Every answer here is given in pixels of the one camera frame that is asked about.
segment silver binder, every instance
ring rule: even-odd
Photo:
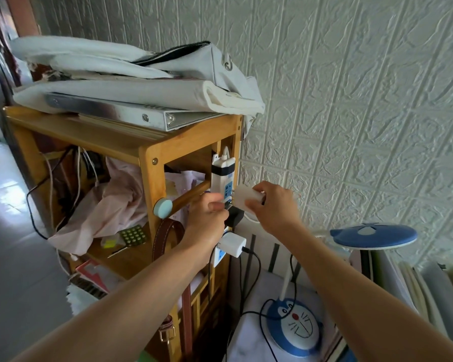
[[[52,108],[111,121],[126,122],[164,132],[222,115],[222,113],[215,112],[163,108],[60,93],[45,94],[45,101]]]

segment doraemon lamp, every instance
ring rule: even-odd
[[[393,249],[416,241],[416,230],[406,225],[390,223],[362,223],[360,225],[334,229],[328,232],[334,241],[351,249],[379,250]],[[308,307],[298,300],[285,298],[292,272],[290,265],[284,277],[282,292],[267,311],[267,328],[277,345],[296,357],[307,357],[318,352],[321,335],[319,324]],[[280,317],[293,310],[284,319]]]

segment marble tabletop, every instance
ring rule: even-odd
[[[260,311],[260,308],[267,299],[277,299],[282,288],[282,281],[282,278],[278,275],[262,270],[260,278],[258,279],[252,294],[245,303],[245,311]],[[294,284],[292,282],[288,286],[286,297],[294,297]],[[314,313],[317,320],[322,322],[324,319],[324,306],[319,295],[314,290],[309,290],[303,286],[297,286],[297,299],[308,306],[308,308]],[[267,312],[269,306],[270,303],[265,306],[263,313]],[[228,347],[228,353],[226,355],[228,362],[264,362],[274,360],[272,353],[270,352],[270,349],[260,331],[258,318],[259,316],[254,314],[246,314],[242,316],[242,319],[238,323]],[[273,341],[267,329],[267,321],[265,318],[262,318],[262,326],[278,361],[319,361],[318,353],[310,355],[306,358],[299,358],[283,351]]]

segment wooden rack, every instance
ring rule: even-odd
[[[205,182],[192,188],[173,201],[172,213],[187,205],[194,197],[210,188],[211,157],[212,151],[220,153],[224,146],[228,146],[230,155],[238,162],[240,152],[240,137],[242,132],[242,116],[223,115],[211,118],[188,127],[168,133],[158,140],[146,139],[133,134],[117,132],[115,130],[91,125],[77,119],[74,114],[46,114],[23,107],[7,107],[6,115],[22,151],[24,160],[28,166],[29,175],[37,184],[43,178],[48,177],[47,166],[44,157],[37,147],[36,133],[49,136],[59,146],[66,144],[80,146],[88,151],[138,165],[141,168],[144,185],[144,196],[148,208],[148,223],[143,228],[150,234],[147,241],[137,247],[126,249],[119,254],[108,258],[115,249],[103,249],[99,239],[92,243],[87,257],[94,259],[112,272],[128,280],[140,270],[147,267],[152,260],[152,241],[161,219],[153,213],[155,203],[166,197],[166,182],[164,165],[177,170],[196,170],[206,174]],[[235,170],[236,183],[238,168]],[[60,207],[54,196],[52,208],[49,208],[49,181],[37,189],[34,196],[42,219],[48,219],[48,212],[54,213],[54,219],[60,218]],[[169,246],[175,245],[176,239],[169,238]],[[229,270],[229,257],[225,256],[217,268],[211,267],[211,299],[214,300],[212,311],[215,306],[223,307],[227,291]],[[200,286],[192,295],[192,315],[194,335],[200,333],[201,328],[207,322],[209,315],[207,304],[202,300],[202,293],[208,284],[205,276]],[[180,330],[181,312],[178,314],[177,306],[171,310],[176,330]],[[157,359],[164,360],[165,353],[169,360],[181,359],[180,337],[170,340],[169,344],[158,349],[159,338],[154,338],[148,344],[147,350]]]

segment black zipper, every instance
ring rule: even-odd
[[[132,63],[139,66],[148,66],[156,63],[166,62],[175,60],[177,58],[191,54],[202,47],[210,45],[211,42],[208,40],[203,40],[201,42],[182,44],[181,46],[176,46],[169,48],[163,52],[157,53],[152,57],[140,58],[133,61]]]

